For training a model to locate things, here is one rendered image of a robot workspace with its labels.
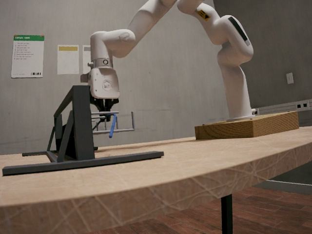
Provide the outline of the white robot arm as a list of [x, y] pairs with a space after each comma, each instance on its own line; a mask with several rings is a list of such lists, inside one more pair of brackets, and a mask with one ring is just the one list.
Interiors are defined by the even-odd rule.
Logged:
[[148, 0], [134, 15], [126, 29], [110, 32], [98, 31], [91, 35], [91, 70], [96, 67], [113, 68], [113, 56], [127, 56], [141, 39], [175, 4], [182, 13], [194, 16], [202, 24], [214, 45], [223, 47], [217, 54], [222, 72], [229, 121], [255, 118], [251, 109], [245, 74], [240, 65], [250, 61], [254, 55], [253, 47], [240, 22], [233, 16], [219, 17], [217, 12], [204, 0]]

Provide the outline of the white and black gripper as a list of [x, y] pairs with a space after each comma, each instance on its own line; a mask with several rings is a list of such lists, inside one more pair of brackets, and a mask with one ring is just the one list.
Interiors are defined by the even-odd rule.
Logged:
[[117, 73], [112, 67], [101, 66], [90, 70], [88, 85], [90, 104], [95, 105], [99, 112], [110, 112], [112, 106], [119, 103], [119, 83]]

